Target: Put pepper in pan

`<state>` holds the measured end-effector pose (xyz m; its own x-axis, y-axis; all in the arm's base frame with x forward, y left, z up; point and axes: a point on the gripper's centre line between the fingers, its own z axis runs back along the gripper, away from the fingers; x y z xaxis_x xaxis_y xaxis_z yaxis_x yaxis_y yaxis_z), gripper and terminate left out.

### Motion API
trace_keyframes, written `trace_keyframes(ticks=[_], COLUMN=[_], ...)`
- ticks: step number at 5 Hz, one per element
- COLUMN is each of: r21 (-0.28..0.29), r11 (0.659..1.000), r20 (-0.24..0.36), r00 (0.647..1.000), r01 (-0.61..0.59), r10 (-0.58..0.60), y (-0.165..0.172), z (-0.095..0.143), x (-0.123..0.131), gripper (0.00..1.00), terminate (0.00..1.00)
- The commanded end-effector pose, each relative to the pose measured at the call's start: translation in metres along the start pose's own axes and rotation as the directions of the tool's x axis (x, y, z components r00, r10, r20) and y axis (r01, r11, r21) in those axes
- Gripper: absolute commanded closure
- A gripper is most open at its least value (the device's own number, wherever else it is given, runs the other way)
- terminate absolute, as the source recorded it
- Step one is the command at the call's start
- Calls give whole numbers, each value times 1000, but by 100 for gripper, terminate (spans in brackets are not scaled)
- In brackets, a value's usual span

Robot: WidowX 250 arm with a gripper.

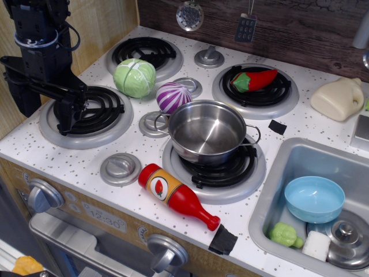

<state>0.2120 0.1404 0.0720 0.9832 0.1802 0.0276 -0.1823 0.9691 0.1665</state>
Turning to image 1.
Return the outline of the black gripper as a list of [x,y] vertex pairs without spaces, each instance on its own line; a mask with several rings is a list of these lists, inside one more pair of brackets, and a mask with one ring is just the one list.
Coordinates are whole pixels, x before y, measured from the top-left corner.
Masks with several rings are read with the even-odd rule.
[[88,86],[71,72],[70,51],[59,46],[21,47],[21,57],[3,56],[4,78],[21,114],[30,117],[41,106],[39,94],[56,100],[58,130],[67,135],[81,119]]

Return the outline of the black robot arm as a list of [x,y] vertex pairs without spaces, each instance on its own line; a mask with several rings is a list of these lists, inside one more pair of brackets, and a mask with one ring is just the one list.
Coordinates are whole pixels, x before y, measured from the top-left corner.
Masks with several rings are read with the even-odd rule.
[[3,56],[4,78],[19,111],[30,117],[42,95],[57,103],[58,130],[67,135],[81,119],[88,87],[71,70],[69,1],[4,1],[14,22],[20,57]]

